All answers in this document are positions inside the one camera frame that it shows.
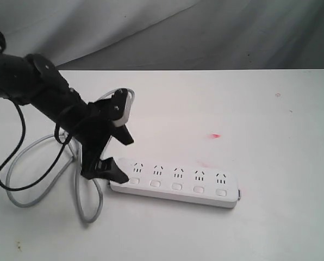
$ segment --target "power strip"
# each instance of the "power strip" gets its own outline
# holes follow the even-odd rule
[[[116,163],[129,181],[110,182],[114,191],[224,208],[241,197],[236,178],[225,171],[127,158]]]

